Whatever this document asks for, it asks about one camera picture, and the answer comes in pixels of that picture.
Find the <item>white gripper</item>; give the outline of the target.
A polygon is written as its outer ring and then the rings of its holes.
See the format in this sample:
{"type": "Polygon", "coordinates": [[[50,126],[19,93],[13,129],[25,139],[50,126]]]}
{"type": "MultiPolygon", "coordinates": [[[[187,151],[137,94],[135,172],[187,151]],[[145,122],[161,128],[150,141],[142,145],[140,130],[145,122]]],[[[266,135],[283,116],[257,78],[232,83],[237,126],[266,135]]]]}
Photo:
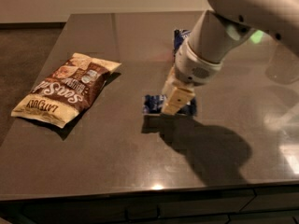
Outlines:
{"type": "Polygon", "coordinates": [[[195,97],[193,89],[175,87],[176,78],[194,86],[207,84],[222,68],[222,63],[205,61],[194,53],[186,38],[175,55],[174,67],[168,73],[162,94],[166,96],[162,112],[175,115],[183,106],[195,97]]]}

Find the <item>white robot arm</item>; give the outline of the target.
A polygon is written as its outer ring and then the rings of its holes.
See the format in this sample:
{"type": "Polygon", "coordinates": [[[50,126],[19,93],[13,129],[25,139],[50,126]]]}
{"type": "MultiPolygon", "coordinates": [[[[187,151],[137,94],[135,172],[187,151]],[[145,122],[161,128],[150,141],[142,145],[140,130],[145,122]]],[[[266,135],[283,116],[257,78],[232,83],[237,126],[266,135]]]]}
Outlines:
{"type": "Polygon", "coordinates": [[[293,54],[299,52],[299,0],[207,0],[210,9],[194,25],[175,55],[163,94],[162,112],[176,114],[194,88],[209,82],[230,50],[261,30],[293,54]]]}

